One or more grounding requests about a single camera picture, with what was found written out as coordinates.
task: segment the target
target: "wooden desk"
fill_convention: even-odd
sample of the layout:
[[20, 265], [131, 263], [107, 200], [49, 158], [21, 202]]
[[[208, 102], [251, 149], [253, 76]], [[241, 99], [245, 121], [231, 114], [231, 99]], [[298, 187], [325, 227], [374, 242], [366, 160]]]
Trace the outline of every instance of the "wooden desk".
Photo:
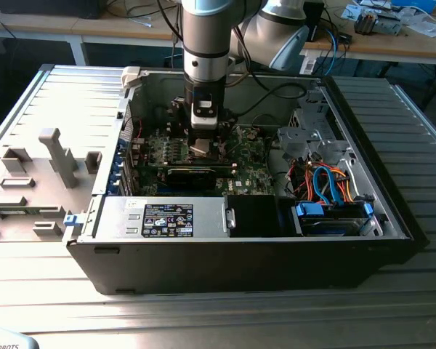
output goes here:
[[[397, 36], [378, 33], [370, 36], [356, 34], [354, 22], [340, 18], [343, 9], [349, 3], [350, 1], [347, 0], [327, 1], [328, 12], [333, 22], [340, 31], [352, 36], [352, 43], [346, 54], [347, 58], [436, 64], [436, 37], [430, 38], [407, 27], [403, 27]], [[307, 53], [304, 64], [310, 65], [316, 58], [325, 55], [330, 46], [331, 42], [327, 35], [316, 42], [306, 43], [304, 48]]]
[[[128, 7], [150, 3], [148, 0], [126, 1]], [[342, 7], [345, 7], [348, 3], [348, 0], [328, 0], [327, 2], [331, 18], [339, 26], [339, 29], [352, 35], [352, 44], [346, 57], [362, 60], [436, 64], [436, 38], [428, 38], [409, 28], [403, 28], [398, 36], [383, 34], [358, 35], [354, 32], [353, 21], [341, 20], [337, 17], [341, 15]], [[110, 9], [120, 15], [125, 13], [122, 1], [119, 1], [119, 4], [116, 3]], [[132, 14], [152, 12], [156, 9], [156, 6], [144, 7], [134, 10]], [[167, 10], [166, 13], [173, 19], [175, 13], [173, 9]], [[78, 65], [88, 64], [84, 52], [84, 43], [171, 46], [171, 31], [158, 13], [151, 15], [151, 21], [146, 21], [152, 24], [151, 28], [125, 18], [114, 17], [109, 13], [105, 13], [99, 20], [0, 13], [0, 21], [20, 39], [68, 42]], [[1, 25], [0, 37], [11, 37]], [[323, 35], [316, 42], [306, 43], [302, 51], [302, 55], [305, 56], [302, 71], [309, 73], [310, 69], [307, 67], [311, 66], [310, 63], [314, 63], [316, 58], [325, 55], [330, 46], [330, 41]]]

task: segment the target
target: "motherboard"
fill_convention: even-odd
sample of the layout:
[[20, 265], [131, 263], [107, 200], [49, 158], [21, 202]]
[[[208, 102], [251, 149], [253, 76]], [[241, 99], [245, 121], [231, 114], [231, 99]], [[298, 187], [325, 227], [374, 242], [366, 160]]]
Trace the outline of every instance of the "motherboard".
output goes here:
[[226, 143], [214, 144], [217, 156], [212, 158], [198, 156], [186, 137], [157, 129], [137, 140], [137, 195], [273, 195], [275, 183], [266, 164], [270, 143], [260, 130], [237, 126]]

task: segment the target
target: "aluminum workbench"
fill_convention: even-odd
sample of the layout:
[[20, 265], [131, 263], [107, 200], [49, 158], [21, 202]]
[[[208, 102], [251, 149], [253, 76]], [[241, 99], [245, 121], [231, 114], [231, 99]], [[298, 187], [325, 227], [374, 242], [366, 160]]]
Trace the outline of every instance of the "aluminum workbench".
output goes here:
[[[81, 147], [103, 152], [121, 72], [43, 67], [2, 124], [0, 147], [38, 125], [58, 126], [75, 158]], [[85, 124], [78, 137], [65, 137], [73, 129], [58, 124], [65, 114]], [[99, 294], [59, 239], [13, 238], [0, 242], [0, 326], [43, 349], [436, 348], [436, 231], [427, 235], [424, 252], [357, 289], [167, 296]]]

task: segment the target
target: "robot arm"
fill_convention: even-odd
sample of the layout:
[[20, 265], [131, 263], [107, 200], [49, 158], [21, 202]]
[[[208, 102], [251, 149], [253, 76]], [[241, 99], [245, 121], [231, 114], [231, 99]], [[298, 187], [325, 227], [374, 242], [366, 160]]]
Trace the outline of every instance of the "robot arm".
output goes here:
[[223, 112], [228, 55], [242, 55], [231, 36], [235, 26], [242, 23], [251, 56], [270, 68], [290, 68], [302, 50], [308, 34], [303, 0], [265, 2], [182, 0], [185, 104], [199, 137], [217, 128]]
[[262, 0], [182, 0], [182, 5], [185, 106], [192, 129], [204, 138], [223, 112], [230, 33], [258, 13]]

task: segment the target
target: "ribbed metal surface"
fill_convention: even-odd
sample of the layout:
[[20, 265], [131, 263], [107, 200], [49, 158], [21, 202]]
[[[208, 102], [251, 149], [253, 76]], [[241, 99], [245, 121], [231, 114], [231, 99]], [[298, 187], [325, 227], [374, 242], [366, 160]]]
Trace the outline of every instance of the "ribbed metal surface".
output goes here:
[[[39, 71], [25, 101], [10, 113], [9, 126], [0, 137], [0, 182], [9, 177], [1, 157], [10, 148], [24, 148], [32, 161], [23, 163], [26, 173], [36, 185], [32, 188], [2, 188], [0, 196], [24, 196], [26, 206], [62, 206], [67, 212], [87, 209], [95, 175], [87, 172], [84, 159], [88, 152], [104, 153], [109, 137], [116, 132], [113, 122], [123, 97], [120, 68], [55, 66]], [[43, 128], [58, 128], [59, 141], [69, 148], [77, 163], [73, 171], [78, 185], [68, 190], [50, 166], [50, 153], [40, 143]], [[132, 133], [132, 121], [125, 133]], [[40, 215], [8, 216], [0, 219], [0, 241], [56, 241], [58, 236], [37, 236], [35, 221]], [[53, 219], [62, 228], [62, 217]]]
[[[436, 233], [436, 130], [386, 80], [335, 80], [420, 226]], [[372, 104], [371, 93], [394, 108]]]
[[[404, 106], [387, 88], [389, 100]], [[408, 131], [426, 135], [420, 125]], [[397, 125], [368, 126], [376, 127], [368, 133], [377, 137], [407, 133]], [[436, 164], [426, 162], [436, 161], [434, 153], [381, 156], [395, 171], [402, 171], [400, 162], [410, 168]], [[412, 210], [436, 215], [436, 188], [404, 188], [403, 195]], [[0, 326], [33, 335], [42, 349], [436, 348], [436, 231], [430, 216], [422, 219], [432, 240], [427, 250], [404, 265], [388, 266], [357, 289], [104, 296], [61, 243], [0, 244]]]

